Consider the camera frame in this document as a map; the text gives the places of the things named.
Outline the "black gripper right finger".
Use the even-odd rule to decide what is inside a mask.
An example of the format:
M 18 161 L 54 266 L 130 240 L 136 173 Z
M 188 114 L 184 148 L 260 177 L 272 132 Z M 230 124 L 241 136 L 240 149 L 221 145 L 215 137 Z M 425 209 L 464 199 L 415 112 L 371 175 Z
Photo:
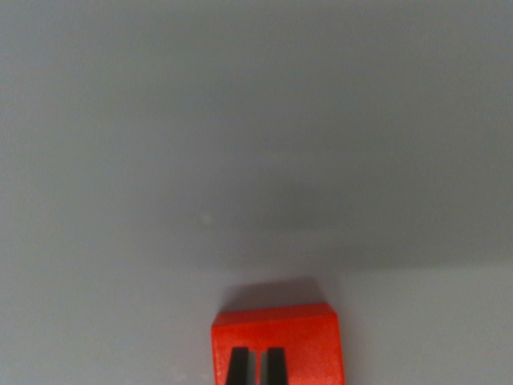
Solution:
M 270 347 L 261 355 L 260 385 L 288 385 L 284 347 Z

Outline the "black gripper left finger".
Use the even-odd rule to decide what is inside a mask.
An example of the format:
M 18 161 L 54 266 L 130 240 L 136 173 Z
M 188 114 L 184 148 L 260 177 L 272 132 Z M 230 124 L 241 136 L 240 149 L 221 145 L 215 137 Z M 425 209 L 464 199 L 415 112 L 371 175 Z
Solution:
M 249 349 L 233 347 L 230 354 L 226 385 L 249 385 Z

